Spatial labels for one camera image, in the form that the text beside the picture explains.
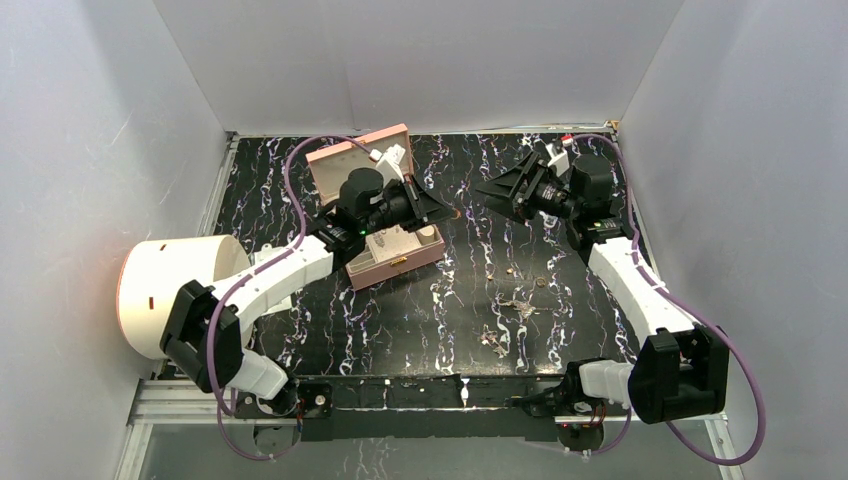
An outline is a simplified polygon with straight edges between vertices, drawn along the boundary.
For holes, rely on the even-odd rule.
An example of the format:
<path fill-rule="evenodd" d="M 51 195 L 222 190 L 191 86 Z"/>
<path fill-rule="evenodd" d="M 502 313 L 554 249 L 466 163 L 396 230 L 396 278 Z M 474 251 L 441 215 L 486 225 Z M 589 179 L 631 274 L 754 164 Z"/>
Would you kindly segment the pink jewelry box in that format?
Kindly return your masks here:
<path fill-rule="evenodd" d="M 405 149 L 399 168 L 414 172 L 415 162 L 407 126 L 398 124 L 374 131 L 357 139 L 371 150 L 380 152 L 399 145 Z M 306 159 L 323 205 L 339 196 L 339 188 L 349 173 L 360 167 L 375 168 L 376 163 L 358 147 L 340 142 L 308 153 Z M 443 258 L 445 242 L 437 226 L 406 232 L 399 226 L 383 229 L 365 237 L 365 248 L 345 266 L 355 290 L 384 282 L 402 273 L 437 262 Z"/>

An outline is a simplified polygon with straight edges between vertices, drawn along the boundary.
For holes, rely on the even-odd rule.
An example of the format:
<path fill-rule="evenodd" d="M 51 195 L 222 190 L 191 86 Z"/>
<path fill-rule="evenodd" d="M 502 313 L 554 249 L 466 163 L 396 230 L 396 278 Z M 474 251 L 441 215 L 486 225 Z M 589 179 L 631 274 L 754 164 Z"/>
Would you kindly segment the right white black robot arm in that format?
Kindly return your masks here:
<path fill-rule="evenodd" d="M 636 334 L 634 363 L 573 361 L 555 401 L 577 414 L 602 401 L 632 409 L 647 424 L 717 413 L 726 400 L 729 349 L 719 336 L 664 298 L 640 273 L 644 260 L 613 212 L 610 162 L 581 155 L 571 163 L 525 156 L 476 186 L 490 210 L 525 223 L 539 212 L 557 217 L 590 272 L 618 303 Z"/>

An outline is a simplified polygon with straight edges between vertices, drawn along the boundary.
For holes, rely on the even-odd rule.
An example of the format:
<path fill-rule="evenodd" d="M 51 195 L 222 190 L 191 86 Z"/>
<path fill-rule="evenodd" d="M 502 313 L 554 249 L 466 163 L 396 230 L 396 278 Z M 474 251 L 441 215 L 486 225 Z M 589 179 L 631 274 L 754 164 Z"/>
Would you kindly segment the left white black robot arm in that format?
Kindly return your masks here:
<path fill-rule="evenodd" d="M 339 195 L 276 256 L 209 286 L 181 286 L 160 338 L 160 348 L 204 393 L 225 386 L 259 397 L 275 416 L 294 411 L 299 391 L 276 361 L 248 350 L 242 335 L 271 306 L 351 263 L 369 234 L 392 227 L 416 232 L 454 217 L 411 175 L 385 180 L 357 168 Z"/>

